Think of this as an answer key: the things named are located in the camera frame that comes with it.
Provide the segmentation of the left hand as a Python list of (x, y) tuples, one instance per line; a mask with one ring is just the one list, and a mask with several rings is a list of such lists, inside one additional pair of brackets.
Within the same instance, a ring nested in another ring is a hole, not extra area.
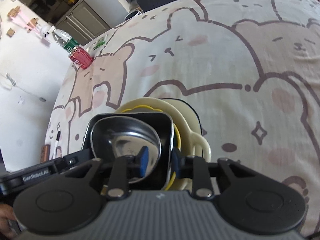
[(8, 204), (1, 203), (0, 207), (0, 217), (1, 217), (1, 238), (13, 239), (16, 233), (11, 229), (9, 225), (9, 220), (16, 220), (14, 216), (13, 208)]

